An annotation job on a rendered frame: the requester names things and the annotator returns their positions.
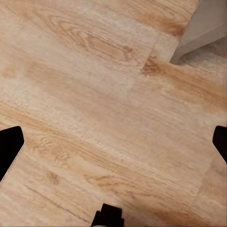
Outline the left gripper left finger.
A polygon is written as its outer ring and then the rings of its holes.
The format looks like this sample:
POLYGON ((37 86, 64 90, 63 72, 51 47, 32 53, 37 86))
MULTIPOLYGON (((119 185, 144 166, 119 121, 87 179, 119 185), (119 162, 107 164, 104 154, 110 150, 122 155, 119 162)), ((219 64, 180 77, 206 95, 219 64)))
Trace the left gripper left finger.
POLYGON ((20 126, 0 131, 0 182, 24 144, 20 126))

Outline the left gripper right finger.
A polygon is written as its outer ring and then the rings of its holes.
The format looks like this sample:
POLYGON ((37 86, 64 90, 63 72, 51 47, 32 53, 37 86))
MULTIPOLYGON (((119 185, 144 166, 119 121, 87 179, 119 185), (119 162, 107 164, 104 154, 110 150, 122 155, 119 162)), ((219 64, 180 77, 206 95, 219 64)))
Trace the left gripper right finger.
POLYGON ((227 163, 227 128, 216 126, 212 141, 220 155, 227 163))

